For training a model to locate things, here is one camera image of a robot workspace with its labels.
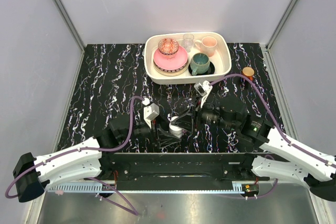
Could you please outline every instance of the green cup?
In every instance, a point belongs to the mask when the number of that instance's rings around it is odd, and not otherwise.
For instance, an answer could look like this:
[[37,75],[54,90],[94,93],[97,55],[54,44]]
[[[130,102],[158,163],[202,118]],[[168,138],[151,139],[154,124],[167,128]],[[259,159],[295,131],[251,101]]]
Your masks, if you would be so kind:
[[208,55],[201,52],[195,54],[190,62],[190,68],[193,71],[191,74],[193,76],[208,71],[210,67],[210,60]]

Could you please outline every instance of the black marble tabletop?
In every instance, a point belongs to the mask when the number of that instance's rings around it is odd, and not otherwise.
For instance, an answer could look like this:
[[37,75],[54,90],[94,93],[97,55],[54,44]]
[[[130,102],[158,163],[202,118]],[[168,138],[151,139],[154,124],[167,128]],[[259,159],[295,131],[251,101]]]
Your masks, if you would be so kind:
[[[230,73],[241,73],[248,66],[255,70],[254,82],[284,131],[259,44],[230,43],[228,47],[232,58]],[[161,86],[147,76],[143,49],[144,44],[87,46],[58,150],[78,144],[101,131],[118,113],[129,113],[129,102],[134,95],[148,97],[158,104],[160,112],[168,119],[178,115],[192,102],[196,96],[193,84]],[[236,96],[246,103],[249,113],[270,120],[256,92],[244,88],[243,84],[232,78],[214,85],[207,102],[218,104],[227,95]],[[141,102],[136,102],[136,115],[139,115],[141,108]],[[237,149],[236,144],[235,132],[225,132],[205,125],[193,135],[184,134],[180,144],[164,147],[161,151],[243,152],[244,150]],[[123,151],[149,152],[148,142],[132,138]]]

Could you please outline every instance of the pink mug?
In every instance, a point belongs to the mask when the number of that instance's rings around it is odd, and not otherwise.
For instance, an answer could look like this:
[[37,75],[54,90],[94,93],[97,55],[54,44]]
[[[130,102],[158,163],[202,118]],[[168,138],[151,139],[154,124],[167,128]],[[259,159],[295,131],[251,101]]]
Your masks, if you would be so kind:
[[214,37],[206,36],[202,40],[195,41],[195,46],[201,51],[201,53],[213,56],[217,47],[217,40]]

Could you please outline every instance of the black saucer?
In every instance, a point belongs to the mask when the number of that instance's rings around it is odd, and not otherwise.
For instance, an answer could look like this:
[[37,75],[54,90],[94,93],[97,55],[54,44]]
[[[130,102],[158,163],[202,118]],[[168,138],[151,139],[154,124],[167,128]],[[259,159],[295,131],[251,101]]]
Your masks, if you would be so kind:
[[[190,64],[188,67],[189,73],[191,74],[193,71],[191,70]],[[207,76],[208,74],[214,74],[215,73],[215,66],[212,64],[212,62],[210,62],[210,66],[208,71],[206,71],[205,73],[198,73],[195,76]]]

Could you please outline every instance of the reflective metal surface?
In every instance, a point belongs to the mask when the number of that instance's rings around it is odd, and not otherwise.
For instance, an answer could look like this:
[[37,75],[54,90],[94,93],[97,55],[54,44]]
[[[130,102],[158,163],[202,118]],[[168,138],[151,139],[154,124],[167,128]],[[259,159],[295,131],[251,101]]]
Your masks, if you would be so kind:
[[[260,185],[261,193],[270,189]],[[268,197],[258,200],[228,199],[204,194],[127,194],[140,213],[133,216],[93,194],[47,193],[39,224],[128,224],[128,223],[318,223],[308,191],[280,184]],[[117,195],[111,200],[127,206]]]

